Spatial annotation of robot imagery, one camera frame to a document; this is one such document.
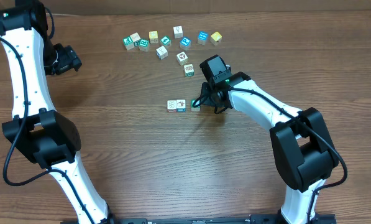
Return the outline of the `green L wooden block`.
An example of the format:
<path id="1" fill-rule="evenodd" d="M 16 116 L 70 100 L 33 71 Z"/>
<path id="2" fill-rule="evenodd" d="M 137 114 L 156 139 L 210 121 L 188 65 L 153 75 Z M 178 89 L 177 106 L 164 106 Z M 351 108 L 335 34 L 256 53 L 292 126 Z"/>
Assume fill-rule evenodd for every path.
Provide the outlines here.
<path id="1" fill-rule="evenodd" d="M 201 109 L 199 100 L 191 101 L 191 111 L 199 111 Z"/>

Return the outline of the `green B wooden block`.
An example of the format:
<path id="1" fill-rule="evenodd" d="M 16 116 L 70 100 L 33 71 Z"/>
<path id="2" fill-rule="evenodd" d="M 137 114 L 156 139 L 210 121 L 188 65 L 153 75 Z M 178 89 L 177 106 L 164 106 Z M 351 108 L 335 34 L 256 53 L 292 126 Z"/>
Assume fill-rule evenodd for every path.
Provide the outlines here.
<path id="1" fill-rule="evenodd" d="M 192 77 L 195 74 L 192 64 L 185 65 L 183 68 L 186 77 Z"/>

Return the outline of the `blue edged squirrel block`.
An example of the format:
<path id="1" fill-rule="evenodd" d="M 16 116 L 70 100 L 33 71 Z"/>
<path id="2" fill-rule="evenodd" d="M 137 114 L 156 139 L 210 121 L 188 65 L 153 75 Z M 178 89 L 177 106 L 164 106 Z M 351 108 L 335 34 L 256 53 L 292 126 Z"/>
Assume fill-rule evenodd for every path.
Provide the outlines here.
<path id="1" fill-rule="evenodd" d="M 186 111 L 186 100 L 176 100 L 176 111 L 177 112 Z"/>

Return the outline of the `red letter wooden block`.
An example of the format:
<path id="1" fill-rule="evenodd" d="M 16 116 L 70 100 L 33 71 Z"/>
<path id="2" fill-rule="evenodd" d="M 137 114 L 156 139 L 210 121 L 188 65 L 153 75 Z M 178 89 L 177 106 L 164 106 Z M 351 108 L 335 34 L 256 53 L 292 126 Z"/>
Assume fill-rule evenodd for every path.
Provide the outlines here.
<path id="1" fill-rule="evenodd" d="M 167 101 L 167 111 L 169 113 L 176 113 L 177 112 L 176 100 L 168 100 Z"/>

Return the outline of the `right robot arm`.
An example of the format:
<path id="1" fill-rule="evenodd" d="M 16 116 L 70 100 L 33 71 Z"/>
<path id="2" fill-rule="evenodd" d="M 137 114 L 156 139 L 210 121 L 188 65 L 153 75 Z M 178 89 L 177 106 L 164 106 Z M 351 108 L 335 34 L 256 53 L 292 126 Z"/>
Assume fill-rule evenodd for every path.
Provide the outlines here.
<path id="1" fill-rule="evenodd" d="M 326 180 L 343 163 L 326 123 L 315 108 L 288 106 L 263 91 L 243 72 L 212 56 L 199 65 L 206 82 L 193 107 L 209 105 L 216 114 L 235 109 L 248 115 L 270 134 L 277 171 L 286 184 L 285 201 L 276 215 L 251 215 L 248 223 L 335 223 L 334 215 L 315 212 Z"/>

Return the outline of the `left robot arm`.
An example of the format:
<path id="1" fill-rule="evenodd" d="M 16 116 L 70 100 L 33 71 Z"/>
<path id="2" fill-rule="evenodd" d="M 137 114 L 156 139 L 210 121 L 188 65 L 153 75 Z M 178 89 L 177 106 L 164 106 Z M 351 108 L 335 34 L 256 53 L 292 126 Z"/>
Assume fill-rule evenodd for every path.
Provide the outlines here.
<path id="1" fill-rule="evenodd" d="M 19 187 L 50 174 L 75 209 L 77 223 L 115 223 L 109 205 L 97 193 L 81 161 L 81 139 L 75 124 L 52 103 L 47 76 L 79 70 L 82 62 L 71 46 L 52 44 L 53 16 L 42 2 L 16 1 L 0 10 L 0 42 L 13 89 L 12 120 L 2 124 L 11 147 L 3 165 L 7 185 Z M 43 172 L 22 182 L 8 178 L 9 162 L 18 150 Z"/>

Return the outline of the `yellow edged animal block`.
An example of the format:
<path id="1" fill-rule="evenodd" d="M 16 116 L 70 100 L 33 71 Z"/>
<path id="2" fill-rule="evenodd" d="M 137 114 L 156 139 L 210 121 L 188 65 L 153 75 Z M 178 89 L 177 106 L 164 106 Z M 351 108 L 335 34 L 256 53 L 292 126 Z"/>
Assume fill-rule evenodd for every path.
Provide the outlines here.
<path id="1" fill-rule="evenodd" d="M 185 52 L 178 53 L 176 59 L 180 65 L 185 65 L 188 62 L 188 56 Z"/>

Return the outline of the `yellow top right block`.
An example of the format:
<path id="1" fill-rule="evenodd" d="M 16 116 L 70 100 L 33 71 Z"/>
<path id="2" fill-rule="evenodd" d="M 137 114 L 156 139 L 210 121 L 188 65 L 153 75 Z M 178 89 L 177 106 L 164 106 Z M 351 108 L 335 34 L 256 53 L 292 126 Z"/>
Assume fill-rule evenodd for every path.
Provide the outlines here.
<path id="1" fill-rule="evenodd" d="M 214 46 L 217 46 L 222 41 L 222 35 L 219 32 L 215 32 L 211 34 L 210 41 Z"/>

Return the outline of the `blue top wooden block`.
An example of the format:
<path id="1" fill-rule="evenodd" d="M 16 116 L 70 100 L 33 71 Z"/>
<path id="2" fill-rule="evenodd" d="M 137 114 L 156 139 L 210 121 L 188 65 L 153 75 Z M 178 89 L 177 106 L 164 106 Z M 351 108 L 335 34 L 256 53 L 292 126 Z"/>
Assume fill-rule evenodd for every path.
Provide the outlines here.
<path id="1" fill-rule="evenodd" d="M 205 45 L 207 43 L 208 33 L 200 31 L 197 38 L 197 43 L 200 45 Z"/>

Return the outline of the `blue edged plain block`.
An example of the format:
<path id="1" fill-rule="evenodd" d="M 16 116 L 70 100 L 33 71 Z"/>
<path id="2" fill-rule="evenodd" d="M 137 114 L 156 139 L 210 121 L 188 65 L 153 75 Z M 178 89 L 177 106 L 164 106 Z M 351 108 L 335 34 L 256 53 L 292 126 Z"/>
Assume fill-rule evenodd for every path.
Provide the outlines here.
<path id="1" fill-rule="evenodd" d="M 166 58 L 168 56 L 168 51 L 165 46 L 160 46 L 156 49 L 157 56 L 160 60 Z"/>

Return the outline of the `green 4 wooden block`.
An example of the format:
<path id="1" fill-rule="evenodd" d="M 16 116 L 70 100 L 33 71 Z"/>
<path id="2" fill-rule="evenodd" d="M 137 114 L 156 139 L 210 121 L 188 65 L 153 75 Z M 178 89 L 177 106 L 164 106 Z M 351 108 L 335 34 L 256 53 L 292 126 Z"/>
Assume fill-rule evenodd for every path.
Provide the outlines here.
<path id="1" fill-rule="evenodd" d="M 160 45 L 169 48 L 172 45 L 172 40 L 167 35 L 165 35 L 160 39 Z"/>

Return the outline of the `plain white top block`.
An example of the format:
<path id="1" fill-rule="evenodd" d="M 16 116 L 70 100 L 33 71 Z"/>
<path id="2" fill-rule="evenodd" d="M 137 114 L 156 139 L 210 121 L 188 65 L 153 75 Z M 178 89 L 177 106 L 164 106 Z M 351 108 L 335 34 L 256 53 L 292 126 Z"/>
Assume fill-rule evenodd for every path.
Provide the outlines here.
<path id="1" fill-rule="evenodd" d="M 182 26 L 175 26 L 173 28 L 174 38 L 180 39 L 183 37 L 183 29 Z"/>

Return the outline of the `plain wood green-side block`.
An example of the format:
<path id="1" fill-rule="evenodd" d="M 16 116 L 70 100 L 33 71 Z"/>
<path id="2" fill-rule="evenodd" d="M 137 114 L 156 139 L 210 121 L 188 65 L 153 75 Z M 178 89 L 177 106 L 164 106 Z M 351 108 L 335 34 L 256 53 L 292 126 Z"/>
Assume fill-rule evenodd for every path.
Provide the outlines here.
<path id="1" fill-rule="evenodd" d="M 134 46 L 138 47 L 139 43 L 140 43 L 140 40 L 141 40 L 140 35 L 136 32 L 136 33 L 131 34 L 130 38 L 133 41 Z"/>

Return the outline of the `yellow top left block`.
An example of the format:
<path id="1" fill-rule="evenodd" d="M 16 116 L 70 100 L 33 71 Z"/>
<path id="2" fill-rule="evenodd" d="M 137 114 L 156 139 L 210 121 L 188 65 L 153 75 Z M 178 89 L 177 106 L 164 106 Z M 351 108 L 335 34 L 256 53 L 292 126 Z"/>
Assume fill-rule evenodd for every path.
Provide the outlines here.
<path id="1" fill-rule="evenodd" d="M 150 41 L 151 44 L 159 43 L 158 32 L 156 30 L 153 30 L 153 31 L 149 32 L 149 41 Z"/>

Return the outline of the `green R wooden block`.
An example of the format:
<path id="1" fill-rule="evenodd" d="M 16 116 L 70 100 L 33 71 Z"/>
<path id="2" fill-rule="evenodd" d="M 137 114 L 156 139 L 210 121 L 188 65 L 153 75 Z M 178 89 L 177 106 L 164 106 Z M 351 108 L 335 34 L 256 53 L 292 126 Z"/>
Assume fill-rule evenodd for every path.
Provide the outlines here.
<path id="1" fill-rule="evenodd" d="M 143 52 L 148 52 L 150 49 L 150 43 L 147 39 L 139 40 L 139 50 Z"/>

